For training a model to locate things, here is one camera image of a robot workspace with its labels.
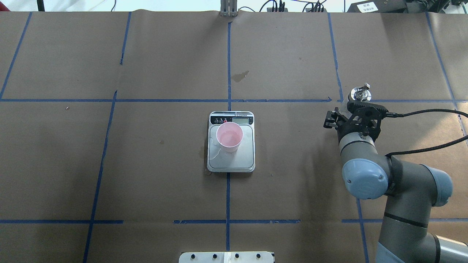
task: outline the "label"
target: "label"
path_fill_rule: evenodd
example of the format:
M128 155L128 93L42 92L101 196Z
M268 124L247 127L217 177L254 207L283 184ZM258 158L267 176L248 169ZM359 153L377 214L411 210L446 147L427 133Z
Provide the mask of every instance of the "label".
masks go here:
M374 12L374 11L379 10L375 6L374 2L360 4L360 5L357 5L357 7L359 8L359 11L361 11L361 13L369 13L369 12Z

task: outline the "pink cup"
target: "pink cup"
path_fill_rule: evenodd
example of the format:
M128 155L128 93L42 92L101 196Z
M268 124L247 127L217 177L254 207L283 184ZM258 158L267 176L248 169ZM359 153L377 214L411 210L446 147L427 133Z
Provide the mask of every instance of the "pink cup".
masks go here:
M216 139L218 140L221 148L228 153L237 151L241 144L244 133L242 128L233 122L225 122L221 124L216 131Z

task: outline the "blue tape line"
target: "blue tape line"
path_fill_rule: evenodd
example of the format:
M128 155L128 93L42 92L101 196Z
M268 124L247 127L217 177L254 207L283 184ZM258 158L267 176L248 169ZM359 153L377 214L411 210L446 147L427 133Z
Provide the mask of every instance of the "blue tape line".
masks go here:
M120 58L120 64L121 65L124 62L125 46L127 45L128 28L130 27L130 18L131 17L132 17L132 13L128 12L127 28L125 29L124 44L122 45L122 57Z
M226 220L174 220L175 225L184 224L225 224Z
M0 219L0 224L90 224L91 220ZM123 224L123 220L97 220L95 224Z
M228 102L225 99L116 99L116 102ZM332 99L234 99L231 102L331 102ZM373 102L450 103L452 100L372 100ZM112 99L0 99L0 102L113 102ZM468 100L455 100L467 103Z
M94 220L92 221L93 224L116 224L121 225L124 223L123 220Z
M116 102L228 102L228 100L203 99L116 99Z
M230 220L231 224L297 224L300 219L274 219L274 220Z
M448 80L447 72L445 71L445 66L444 66L444 63L442 62L442 58L439 53L439 48L437 47L436 39L434 37L434 32L432 31L431 19L429 17L428 12L426 12L426 20L427 20L427 25L429 26L429 31L431 33L432 43L434 44L437 58L439 59L440 68L442 69L442 73L444 74L445 82L448 87L448 92L450 93L450 97L452 98L453 106L455 107L456 110L458 110L457 102L455 100L455 95L453 94L452 86L450 85L450 81ZM459 123L460 123L461 131L463 135L466 136L467 132L465 130L465 126L463 125L463 121L461 120L461 117L459 117Z
M0 102L112 102L110 99L0 99Z
M432 24L431 24L431 20L429 18L429 13L428 12L426 12L426 19L427 19L427 25L429 26L429 31L431 33L432 43L434 44L434 48L436 50L437 58L439 59L440 68L442 69L442 73L444 74L444 78L445 78L445 82L446 82L447 87L448 87L448 91L450 93L452 101L455 101L455 96L453 95L452 86L450 86L450 82L448 81L447 72L445 71L444 63L442 62L442 58L440 57L439 49L437 47L436 39L434 38L434 33L432 31Z
M91 243L91 234L92 234L92 232L93 232L93 224L89 224L88 236L86 238L85 253L83 255L83 263L86 263L86 261L88 261L89 244Z
M335 71L336 71L336 80L338 81L338 86L340 87L340 100L343 101L343 89L341 88L340 75L338 74L338 58L336 57L336 47L335 47L335 38L333 37L333 27L331 25L331 16L328 14L328 26L330 27L330 37L331 37L331 47L333 48L333 59L335 61Z
M229 224L297 224L300 222L300 219L230 219ZM227 220L205 220L205 219L196 219L196 220L174 220L175 225L184 225L184 224L227 224Z
M363 219L364 223L382 223L382 219ZM359 223L359 219L343 219L342 223L345 224L356 224ZM429 222L468 222L468 218L431 218Z
M94 221L94 218L95 218L95 215L96 215L97 199L99 197L99 189L101 187L102 172L104 170L104 159L106 157L106 152L107 152L107 143L109 141L110 125L112 124L112 118L114 116L114 108L115 108L115 105L116 105L116 98L117 98L117 91L115 91L115 93L114 93L114 97L112 99L112 106L110 108L109 122L107 123L106 139L104 140L104 149L102 150L101 165L99 167L99 175L97 177L96 192L94 194L93 210L91 212L91 221ZM93 233L93 222L91 222L91 224L89 224L88 237L86 239L85 252L84 252L84 255L83 255L83 263L85 263L88 260L89 244L91 243L91 234L92 233Z
M362 219L362 211L361 211L361 200L359 200L359 198L356 198L356 205L358 206L359 226L361 227L361 237L362 237L362 246L364 248L364 258L366 259L366 263L369 263L369 254L367 252L367 242L366 242L366 232L364 230L364 221Z
M13 65L15 64L16 56L18 56L18 51L20 50L21 43L23 42L24 35L26 34L26 29L28 29L29 21L31 20L32 12L29 13L28 19L26 20L26 24L23 28L23 33L21 34L20 41L15 50L15 54L13 55L13 59L11 60L10 68L8 69L7 76L5 77L5 81L3 82L3 87L0 91L0 99L3 97L3 93L5 92L5 88L7 87L8 79L10 78L11 71L13 70Z
M332 101L330 97L326 100L322 99L304 99L304 100L281 100L281 99L247 99L247 100L231 100L232 102L330 102Z
M227 24L227 110L231 110L231 23Z
M231 250L231 173L226 173L226 251Z

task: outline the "scale platform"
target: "scale platform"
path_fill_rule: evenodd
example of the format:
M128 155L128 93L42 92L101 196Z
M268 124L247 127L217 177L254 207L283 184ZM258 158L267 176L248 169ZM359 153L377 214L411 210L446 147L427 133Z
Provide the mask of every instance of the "scale platform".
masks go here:
M216 131L224 122L235 122L244 133L241 144L233 153L221 149ZM214 111L208 121L207 168L212 172L249 173L255 169L254 115L249 111Z

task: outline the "water spill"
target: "water spill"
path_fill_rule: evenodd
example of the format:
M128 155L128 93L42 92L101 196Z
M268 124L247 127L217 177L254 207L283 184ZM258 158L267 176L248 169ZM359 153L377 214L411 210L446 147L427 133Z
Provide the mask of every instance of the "water spill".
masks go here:
M236 75L233 75L232 76L232 79L235 81L235 82L240 82L241 80L243 80L245 77L247 77L247 75L249 74L250 71L246 71L246 72L242 72L241 74L236 74Z
M210 172L210 170L208 170L207 168L205 168L205 172L204 172L205 175L211 175L212 172Z

